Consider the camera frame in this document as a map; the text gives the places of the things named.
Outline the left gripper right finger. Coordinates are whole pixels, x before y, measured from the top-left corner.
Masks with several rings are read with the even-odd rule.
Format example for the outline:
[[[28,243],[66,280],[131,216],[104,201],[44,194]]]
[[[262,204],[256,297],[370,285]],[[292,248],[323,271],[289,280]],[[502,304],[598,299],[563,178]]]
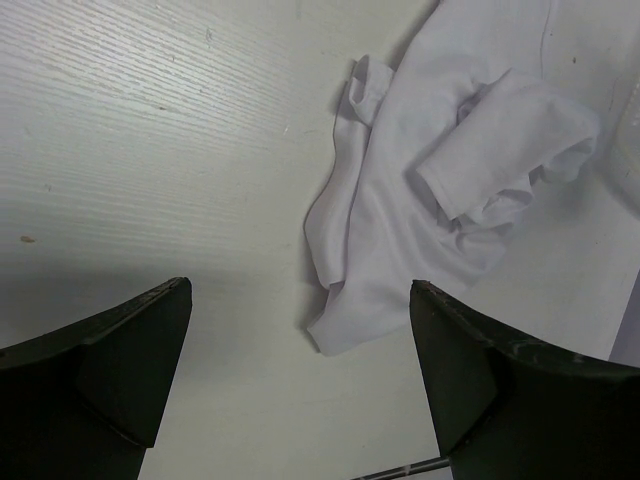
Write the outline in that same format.
[[[547,343],[426,281],[410,319],[441,455],[457,479],[635,479],[639,371]]]

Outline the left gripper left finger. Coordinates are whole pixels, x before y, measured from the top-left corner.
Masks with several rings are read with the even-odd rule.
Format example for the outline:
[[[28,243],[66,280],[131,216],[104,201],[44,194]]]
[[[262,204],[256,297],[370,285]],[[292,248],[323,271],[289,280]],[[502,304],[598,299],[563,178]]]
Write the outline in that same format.
[[[192,284],[177,277],[2,349],[2,478],[137,478],[191,312]]]

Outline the white t shirt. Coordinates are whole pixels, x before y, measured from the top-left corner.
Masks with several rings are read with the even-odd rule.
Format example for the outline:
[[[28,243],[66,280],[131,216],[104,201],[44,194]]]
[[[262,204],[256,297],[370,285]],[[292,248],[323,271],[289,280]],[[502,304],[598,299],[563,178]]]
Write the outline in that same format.
[[[639,52],[635,1],[441,1],[396,68],[355,66],[305,234],[333,356],[409,321],[416,279],[598,358],[639,223],[595,167]]]

